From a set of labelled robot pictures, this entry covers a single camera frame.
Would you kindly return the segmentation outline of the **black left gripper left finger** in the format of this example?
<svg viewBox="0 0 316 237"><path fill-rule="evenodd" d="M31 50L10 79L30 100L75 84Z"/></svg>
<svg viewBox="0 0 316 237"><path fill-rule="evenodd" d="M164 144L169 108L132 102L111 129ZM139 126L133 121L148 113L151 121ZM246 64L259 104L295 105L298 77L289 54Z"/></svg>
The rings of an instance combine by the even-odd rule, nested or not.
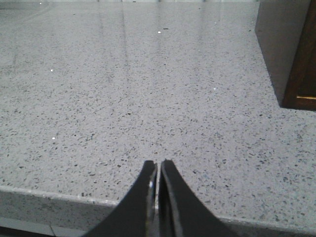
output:
<svg viewBox="0 0 316 237"><path fill-rule="evenodd" d="M149 237L155 215L158 166L151 160L118 206L86 237Z"/></svg>

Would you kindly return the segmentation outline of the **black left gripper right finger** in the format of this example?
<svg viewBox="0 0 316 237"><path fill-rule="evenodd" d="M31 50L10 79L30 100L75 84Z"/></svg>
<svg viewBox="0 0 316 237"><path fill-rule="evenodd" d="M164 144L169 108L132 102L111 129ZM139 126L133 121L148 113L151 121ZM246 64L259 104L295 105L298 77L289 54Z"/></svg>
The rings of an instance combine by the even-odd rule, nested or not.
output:
<svg viewBox="0 0 316 237"><path fill-rule="evenodd" d="M158 207L161 237L237 236L196 197L171 160L161 163Z"/></svg>

